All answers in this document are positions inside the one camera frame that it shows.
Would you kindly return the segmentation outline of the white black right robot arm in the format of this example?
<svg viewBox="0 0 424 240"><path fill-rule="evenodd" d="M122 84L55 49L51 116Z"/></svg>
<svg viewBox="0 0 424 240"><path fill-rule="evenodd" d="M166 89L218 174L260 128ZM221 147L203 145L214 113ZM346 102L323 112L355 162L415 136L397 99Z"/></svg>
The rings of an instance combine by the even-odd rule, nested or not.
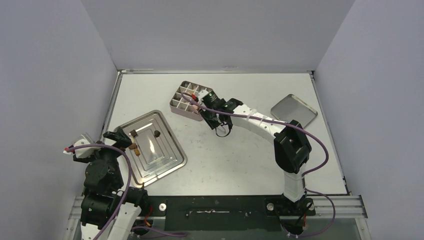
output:
<svg viewBox="0 0 424 240"><path fill-rule="evenodd" d="M274 147L276 164L284 171L283 207L295 214L303 207L306 195L302 174L312 151L311 144L301 130L302 125L293 120L287 127L283 122L267 117L235 98L219 98L212 90L201 90L193 98L202 106L198 110L211 129L227 125L249 130L269 141Z"/></svg>

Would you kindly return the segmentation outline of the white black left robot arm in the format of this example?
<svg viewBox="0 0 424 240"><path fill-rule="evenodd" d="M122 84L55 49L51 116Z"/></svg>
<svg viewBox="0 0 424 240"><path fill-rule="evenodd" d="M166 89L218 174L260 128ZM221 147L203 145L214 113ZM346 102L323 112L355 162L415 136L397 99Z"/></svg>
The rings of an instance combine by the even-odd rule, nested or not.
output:
<svg viewBox="0 0 424 240"><path fill-rule="evenodd" d="M81 204L81 231L83 240L126 240L136 218L150 207L148 192L131 187L131 176L124 180L118 163L119 157L129 160L125 150L133 148L134 141L121 127L107 131L103 137L113 145L92 142L81 136L69 152L75 162L86 163L84 193Z"/></svg>

